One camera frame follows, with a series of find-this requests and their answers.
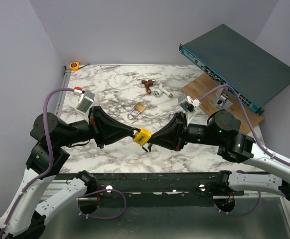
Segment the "small brass long-shackle padlock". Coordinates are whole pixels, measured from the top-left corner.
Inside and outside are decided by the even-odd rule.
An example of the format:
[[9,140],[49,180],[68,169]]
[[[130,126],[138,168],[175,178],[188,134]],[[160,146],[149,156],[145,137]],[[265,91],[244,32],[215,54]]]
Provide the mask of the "small brass long-shackle padlock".
[[143,113],[146,109],[146,106],[140,102],[136,103],[132,109],[127,114],[127,119],[136,122],[139,119],[139,115]]

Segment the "large brass padlock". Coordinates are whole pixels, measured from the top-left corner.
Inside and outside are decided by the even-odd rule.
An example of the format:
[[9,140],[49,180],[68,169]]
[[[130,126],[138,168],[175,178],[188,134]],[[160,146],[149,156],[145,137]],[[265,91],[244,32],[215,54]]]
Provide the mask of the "large brass padlock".
[[168,116],[169,120],[172,120],[174,117],[175,117],[175,113],[170,113]]

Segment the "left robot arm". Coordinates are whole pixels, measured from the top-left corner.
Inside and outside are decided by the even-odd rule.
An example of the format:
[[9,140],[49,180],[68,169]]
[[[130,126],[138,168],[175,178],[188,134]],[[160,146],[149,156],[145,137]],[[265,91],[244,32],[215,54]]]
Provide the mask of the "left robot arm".
[[64,147],[82,146],[94,140],[99,148],[125,137],[134,137],[140,129],[109,117],[100,106],[92,107],[87,120],[67,124],[56,115],[39,115],[30,135],[37,140],[26,162],[21,184],[8,209],[0,217],[0,238],[37,239],[48,222],[71,201],[92,196],[97,179],[83,170],[65,188],[41,201],[49,184],[69,158]]

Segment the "yellow padlock with keys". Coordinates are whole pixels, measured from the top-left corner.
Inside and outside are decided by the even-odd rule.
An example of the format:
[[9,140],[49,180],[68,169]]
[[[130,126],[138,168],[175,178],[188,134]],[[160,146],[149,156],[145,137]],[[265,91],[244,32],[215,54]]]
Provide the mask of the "yellow padlock with keys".
[[140,145],[145,152],[149,152],[149,149],[145,148],[145,144],[148,143],[150,138],[151,132],[144,128],[138,129],[133,135],[133,141]]

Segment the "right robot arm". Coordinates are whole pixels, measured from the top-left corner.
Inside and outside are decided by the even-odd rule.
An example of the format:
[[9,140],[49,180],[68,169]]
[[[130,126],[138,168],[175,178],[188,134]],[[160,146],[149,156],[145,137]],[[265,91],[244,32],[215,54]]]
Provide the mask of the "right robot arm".
[[290,201],[290,158],[240,133],[240,125],[241,122],[225,110],[215,113],[206,125],[188,123],[184,113],[175,113],[148,142],[174,151],[181,151],[188,143],[217,146],[217,154],[224,160],[265,171],[265,174],[245,175],[231,172],[215,182],[218,194],[253,190],[280,195]]

